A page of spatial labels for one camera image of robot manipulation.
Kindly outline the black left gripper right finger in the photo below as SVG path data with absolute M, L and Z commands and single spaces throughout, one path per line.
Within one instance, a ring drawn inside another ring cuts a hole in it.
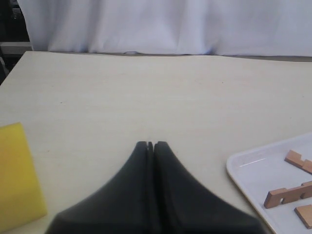
M 222 200 L 183 166 L 169 144 L 154 146 L 154 185 L 164 234 L 263 234 L 260 221 Z

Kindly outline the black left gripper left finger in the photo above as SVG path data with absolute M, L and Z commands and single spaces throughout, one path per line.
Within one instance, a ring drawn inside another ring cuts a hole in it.
M 156 233 L 152 143 L 138 142 L 113 178 L 83 201 L 58 213 L 46 233 Z

